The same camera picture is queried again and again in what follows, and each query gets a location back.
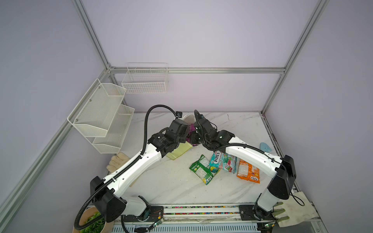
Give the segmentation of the purple grape candy bag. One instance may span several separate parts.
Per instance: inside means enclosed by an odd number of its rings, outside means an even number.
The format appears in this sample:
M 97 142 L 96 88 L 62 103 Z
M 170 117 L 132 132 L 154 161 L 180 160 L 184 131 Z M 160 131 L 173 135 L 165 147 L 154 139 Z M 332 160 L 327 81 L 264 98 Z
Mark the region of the purple grape candy bag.
M 200 136 L 198 135 L 194 124 L 190 124 L 189 126 L 189 134 L 187 137 L 187 142 L 190 143 L 192 146 L 197 146 L 201 143 Z

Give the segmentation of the white paper gift bag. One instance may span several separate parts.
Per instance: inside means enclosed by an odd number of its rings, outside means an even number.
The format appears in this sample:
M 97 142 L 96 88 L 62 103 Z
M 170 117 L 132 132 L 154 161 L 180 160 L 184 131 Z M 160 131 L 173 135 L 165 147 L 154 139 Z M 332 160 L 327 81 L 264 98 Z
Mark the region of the white paper gift bag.
M 178 157 L 182 156 L 184 153 L 186 153 L 188 150 L 192 148 L 192 145 L 190 144 L 190 134 L 192 131 L 192 124 L 195 122 L 195 117 L 192 114 L 187 114 L 182 118 L 183 121 L 185 121 L 188 124 L 188 133 L 185 143 L 179 143 L 179 146 L 173 150 L 172 152 L 169 152 L 166 156 L 172 160 L 177 159 Z

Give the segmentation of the teal Fox's candy bag front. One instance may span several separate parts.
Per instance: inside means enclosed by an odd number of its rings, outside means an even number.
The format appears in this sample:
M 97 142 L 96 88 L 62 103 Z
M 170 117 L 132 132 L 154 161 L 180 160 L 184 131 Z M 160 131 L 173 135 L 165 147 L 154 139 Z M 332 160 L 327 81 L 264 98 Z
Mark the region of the teal Fox's candy bag front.
M 212 172 L 217 170 L 224 170 L 226 172 L 234 174 L 236 172 L 237 157 L 223 153 L 221 151 L 215 151 L 211 157 L 209 165 Z

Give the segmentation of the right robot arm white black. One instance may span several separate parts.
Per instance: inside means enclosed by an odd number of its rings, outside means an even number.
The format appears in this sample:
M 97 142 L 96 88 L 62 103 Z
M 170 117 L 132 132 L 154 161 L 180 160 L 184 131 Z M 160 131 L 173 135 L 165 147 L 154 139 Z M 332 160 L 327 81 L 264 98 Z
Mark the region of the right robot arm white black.
M 261 192 L 253 206 L 253 216 L 256 220 L 264 220 L 280 200 L 291 196 L 296 179 L 294 160 L 290 156 L 280 157 L 253 147 L 233 133 L 226 130 L 218 131 L 212 123 L 194 111 L 196 122 L 194 126 L 199 142 L 210 151 L 219 151 L 233 155 L 271 178 L 267 188 Z

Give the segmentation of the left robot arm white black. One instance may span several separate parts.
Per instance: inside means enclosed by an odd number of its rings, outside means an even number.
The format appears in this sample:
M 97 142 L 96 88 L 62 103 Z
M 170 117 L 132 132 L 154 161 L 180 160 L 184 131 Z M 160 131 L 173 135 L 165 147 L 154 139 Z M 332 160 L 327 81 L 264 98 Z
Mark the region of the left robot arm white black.
M 149 116 L 151 111 L 156 108 L 170 110 L 174 115 L 174 120 L 170 127 L 166 127 L 148 138 Z M 169 106 L 163 104 L 154 105 L 147 111 L 144 120 L 142 150 L 113 174 L 103 179 L 95 177 L 92 180 L 93 185 L 91 186 L 90 197 L 85 201 L 74 221 L 74 228 L 76 230 L 83 230 L 102 218 L 106 222 L 112 222 L 123 214 L 129 203 L 121 196 L 129 185 L 149 166 L 160 161 L 168 153 L 173 152 L 181 143 L 186 142 L 188 124 L 182 120 L 182 115 L 182 112 L 174 111 Z M 90 203 L 95 205 L 100 216 L 81 225 L 81 217 Z

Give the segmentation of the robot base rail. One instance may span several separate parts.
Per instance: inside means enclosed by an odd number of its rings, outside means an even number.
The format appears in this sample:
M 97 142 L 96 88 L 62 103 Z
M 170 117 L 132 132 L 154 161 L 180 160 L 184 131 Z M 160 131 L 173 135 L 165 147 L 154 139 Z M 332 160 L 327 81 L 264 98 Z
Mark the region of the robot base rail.
M 115 220 L 114 233 L 136 233 L 141 227 L 157 224 L 152 233 L 321 233 L 317 222 L 310 220 L 295 226 L 280 227 L 273 216 L 258 221 L 250 216 L 249 205 L 155 205 L 148 218 L 141 221 L 135 216 Z

